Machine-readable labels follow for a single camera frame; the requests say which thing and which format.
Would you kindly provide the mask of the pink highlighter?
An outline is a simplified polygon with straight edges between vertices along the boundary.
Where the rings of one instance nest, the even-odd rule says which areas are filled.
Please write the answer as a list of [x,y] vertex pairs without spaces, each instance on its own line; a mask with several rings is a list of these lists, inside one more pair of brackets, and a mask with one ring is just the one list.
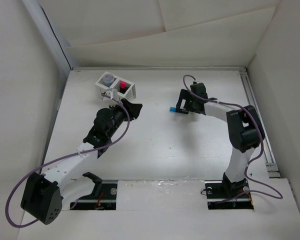
[[124,82],[124,81],[120,82],[119,91],[122,94],[124,94],[127,91],[127,83],[126,82]]

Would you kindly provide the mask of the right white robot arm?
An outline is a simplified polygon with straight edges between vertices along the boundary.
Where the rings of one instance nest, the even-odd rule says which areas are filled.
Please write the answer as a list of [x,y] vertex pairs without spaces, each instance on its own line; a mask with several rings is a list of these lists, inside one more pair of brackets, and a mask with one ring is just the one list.
[[208,98],[205,85],[194,81],[190,90],[180,90],[175,111],[215,117],[227,123],[232,153],[224,173],[224,179],[227,181],[221,184],[221,191],[225,196],[233,197],[239,192],[238,183],[246,178],[245,169],[252,154],[265,139],[265,132],[255,107],[239,107]]

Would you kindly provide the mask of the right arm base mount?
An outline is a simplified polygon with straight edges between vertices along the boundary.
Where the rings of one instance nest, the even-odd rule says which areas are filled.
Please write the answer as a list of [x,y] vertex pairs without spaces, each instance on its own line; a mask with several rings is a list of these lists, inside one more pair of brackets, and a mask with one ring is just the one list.
[[244,177],[239,182],[230,182],[223,174],[222,180],[205,180],[200,192],[206,196],[209,210],[253,210],[249,184]]

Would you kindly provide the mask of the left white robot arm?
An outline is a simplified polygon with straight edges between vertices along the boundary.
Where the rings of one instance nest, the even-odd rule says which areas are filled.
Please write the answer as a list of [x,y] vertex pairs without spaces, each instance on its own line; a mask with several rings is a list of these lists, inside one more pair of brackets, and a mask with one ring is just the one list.
[[52,223],[62,208],[81,196],[97,198],[102,179],[89,169],[107,149],[114,145],[112,137],[123,122],[137,119],[143,105],[125,98],[115,105],[100,109],[93,126],[75,153],[63,157],[55,167],[26,181],[20,207],[45,225]]

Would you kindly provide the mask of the blue highlighter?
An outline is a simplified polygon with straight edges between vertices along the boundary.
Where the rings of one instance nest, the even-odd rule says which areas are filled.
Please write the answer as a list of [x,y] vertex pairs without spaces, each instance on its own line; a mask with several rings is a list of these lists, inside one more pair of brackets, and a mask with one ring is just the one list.
[[169,109],[170,112],[173,112],[173,113],[176,113],[177,112],[177,109],[175,107],[170,107]]

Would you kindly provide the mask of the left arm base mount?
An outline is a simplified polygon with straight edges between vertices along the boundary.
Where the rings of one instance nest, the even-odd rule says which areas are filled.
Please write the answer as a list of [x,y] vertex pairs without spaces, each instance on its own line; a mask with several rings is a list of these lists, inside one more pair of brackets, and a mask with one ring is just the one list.
[[86,172],[83,177],[90,179],[94,184],[88,195],[70,203],[70,210],[82,211],[113,211],[117,206],[118,181],[102,180],[91,172]]

